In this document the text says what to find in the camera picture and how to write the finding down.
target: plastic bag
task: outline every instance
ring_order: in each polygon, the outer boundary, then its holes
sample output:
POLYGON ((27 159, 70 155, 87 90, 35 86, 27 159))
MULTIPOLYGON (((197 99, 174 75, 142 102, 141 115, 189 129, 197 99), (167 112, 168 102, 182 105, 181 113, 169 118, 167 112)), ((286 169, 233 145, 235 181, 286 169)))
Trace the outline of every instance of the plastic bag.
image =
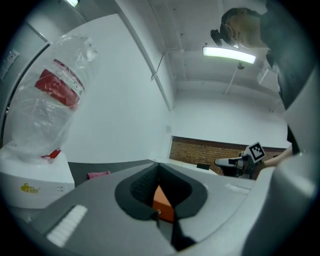
POLYGON ((98 69, 98 53, 88 37, 64 35, 49 49, 40 68, 19 85, 6 119, 12 127, 6 147, 24 159, 59 154, 98 69))

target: ceiling light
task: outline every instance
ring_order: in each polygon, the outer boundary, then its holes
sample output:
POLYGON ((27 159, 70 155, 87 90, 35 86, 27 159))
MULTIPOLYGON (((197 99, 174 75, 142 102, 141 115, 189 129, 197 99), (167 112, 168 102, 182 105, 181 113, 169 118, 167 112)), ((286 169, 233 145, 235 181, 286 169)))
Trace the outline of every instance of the ceiling light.
POLYGON ((66 0, 72 7, 76 7, 78 4, 78 0, 66 0))
POLYGON ((239 60, 242 62, 255 63, 256 57, 241 51, 217 47, 203 47, 203 56, 223 57, 239 60))

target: red label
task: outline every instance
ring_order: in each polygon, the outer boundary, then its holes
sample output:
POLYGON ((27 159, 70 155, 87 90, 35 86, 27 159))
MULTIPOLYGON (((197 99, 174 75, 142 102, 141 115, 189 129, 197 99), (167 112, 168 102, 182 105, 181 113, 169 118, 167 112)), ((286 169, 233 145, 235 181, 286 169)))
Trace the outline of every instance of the red label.
POLYGON ((45 69, 38 81, 35 83, 35 87, 39 90, 46 92, 52 98, 61 102, 65 106, 72 110, 77 109, 77 103, 79 97, 74 90, 69 88, 64 81, 59 79, 55 74, 45 69))

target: white ventilation grille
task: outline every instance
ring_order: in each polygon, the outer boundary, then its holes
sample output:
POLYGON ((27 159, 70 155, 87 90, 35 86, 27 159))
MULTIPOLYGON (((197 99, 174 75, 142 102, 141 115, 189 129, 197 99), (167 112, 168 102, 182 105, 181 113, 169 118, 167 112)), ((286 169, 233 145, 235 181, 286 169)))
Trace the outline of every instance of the white ventilation grille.
POLYGON ((79 225, 88 209, 82 205, 76 205, 57 226, 47 234, 46 238, 56 246, 63 247, 79 225))

